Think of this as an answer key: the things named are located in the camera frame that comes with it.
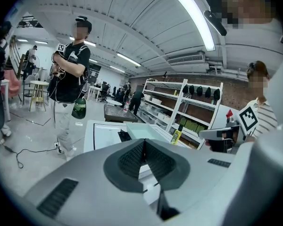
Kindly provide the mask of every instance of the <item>yellow bottle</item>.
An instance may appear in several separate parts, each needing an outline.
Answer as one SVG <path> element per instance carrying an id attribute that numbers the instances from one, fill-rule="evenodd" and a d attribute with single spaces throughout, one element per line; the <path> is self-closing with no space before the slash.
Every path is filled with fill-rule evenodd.
<path id="1" fill-rule="evenodd" d="M 171 140 L 171 144 L 176 145 L 181 134 L 182 134 L 182 130 L 183 130 L 183 125 L 180 125 L 178 127 L 178 130 L 176 130 L 173 134 L 172 140 Z"/>

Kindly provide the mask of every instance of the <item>brick wall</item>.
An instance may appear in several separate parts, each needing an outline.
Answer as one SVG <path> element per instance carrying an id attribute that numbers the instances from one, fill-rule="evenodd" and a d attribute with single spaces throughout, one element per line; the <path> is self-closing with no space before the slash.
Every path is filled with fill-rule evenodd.
<path id="1" fill-rule="evenodd" d="M 151 77 L 154 79 L 157 79 L 159 81 L 162 81 L 162 76 L 156 76 L 156 77 Z M 146 82 L 147 77 L 145 78 L 135 78 L 135 79 L 129 79 L 131 82 L 131 87 L 132 87 L 132 92 L 136 90 L 137 85 L 142 85 Z M 188 79 L 189 83 L 194 83 L 194 84 L 202 84 L 202 85 L 211 85 L 211 86 L 220 86 L 220 83 L 223 82 L 223 95 L 222 95 L 222 100 L 221 104 L 240 110 L 246 104 L 251 101 L 256 99 L 256 96 L 251 92 L 251 90 L 248 88 L 248 84 L 243 81 L 239 80 L 233 80 L 229 78 L 222 78 L 222 77 L 217 77 L 217 76 L 205 76 L 205 75 L 190 75 L 190 76 L 170 76 L 169 77 L 169 82 L 182 82 L 183 79 Z M 169 92 L 164 89 L 164 88 L 156 88 L 156 91 L 161 91 L 161 92 L 166 92 L 166 93 L 172 93 L 174 90 L 169 90 Z M 193 95 L 194 99 L 209 102 L 210 100 L 206 99 L 204 96 L 198 97 L 196 94 Z M 169 106 L 169 107 L 174 107 L 175 101 L 172 99 L 164 98 L 164 97 L 159 97 L 158 99 L 162 100 L 162 104 Z M 210 118 L 212 117 L 212 112 L 210 112 L 207 109 L 203 109 L 197 106 L 189 105 L 187 112 L 188 114 L 195 116 L 199 119 L 202 119 L 204 121 L 209 122 Z"/>

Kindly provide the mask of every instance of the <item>white pants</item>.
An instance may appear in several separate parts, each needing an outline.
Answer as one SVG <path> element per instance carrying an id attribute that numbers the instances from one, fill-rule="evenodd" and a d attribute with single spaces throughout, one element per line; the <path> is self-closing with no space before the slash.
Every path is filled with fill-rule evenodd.
<path id="1" fill-rule="evenodd" d="M 51 119 L 57 135 L 59 146 L 67 151 L 72 150 L 72 142 L 69 137 L 69 124 L 74 103 L 58 103 L 50 99 Z"/>

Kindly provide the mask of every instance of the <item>tray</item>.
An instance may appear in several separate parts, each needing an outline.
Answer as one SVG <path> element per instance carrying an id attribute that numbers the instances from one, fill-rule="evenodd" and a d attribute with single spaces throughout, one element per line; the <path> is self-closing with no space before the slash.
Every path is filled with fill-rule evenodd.
<path id="1" fill-rule="evenodd" d="M 127 132 L 132 139 L 155 139 L 163 142 L 168 142 L 162 135 L 155 131 L 148 124 L 143 123 L 128 123 Z"/>

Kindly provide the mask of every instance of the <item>fluorescent light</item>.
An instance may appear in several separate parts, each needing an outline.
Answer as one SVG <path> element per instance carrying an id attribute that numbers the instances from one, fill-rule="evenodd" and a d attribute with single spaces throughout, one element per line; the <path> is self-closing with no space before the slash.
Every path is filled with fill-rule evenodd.
<path id="1" fill-rule="evenodd" d="M 88 41 L 84 41 L 84 43 L 85 43 L 85 44 L 89 44 L 89 45 L 91 45 L 91 46 L 95 46 L 95 47 L 96 47 L 95 43 L 91 43 L 91 42 L 88 42 Z"/>
<path id="2" fill-rule="evenodd" d="M 36 43 L 48 44 L 48 42 L 35 41 Z"/>
<path id="3" fill-rule="evenodd" d="M 125 60 L 128 60 L 129 62 L 131 62 L 132 64 L 135 64 L 136 66 L 141 66 L 139 63 L 133 61 L 132 59 L 129 59 L 128 57 L 121 55 L 121 54 L 117 54 L 117 56 L 120 56 L 121 58 L 124 58 Z"/>
<path id="4" fill-rule="evenodd" d="M 178 1 L 183 5 L 185 10 L 187 10 L 192 20 L 196 24 L 196 27 L 198 28 L 198 31 L 202 37 L 202 40 L 204 42 L 207 51 L 215 50 L 212 34 L 196 2 L 194 0 L 178 0 Z"/>
<path id="5" fill-rule="evenodd" d="M 120 72 L 122 72 L 122 73 L 125 73 L 124 71 L 122 71 L 122 70 L 120 70 L 120 69 L 118 69 L 118 68 L 115 68 L 115 67 L 113 67 L 113 66 L 111 66 L 111 65 L 110 65 L 110 67 L 113 68 L 113 69 L 115 69 L 115 70 L 118 70 L 118 71 L 120 71 Z"/>

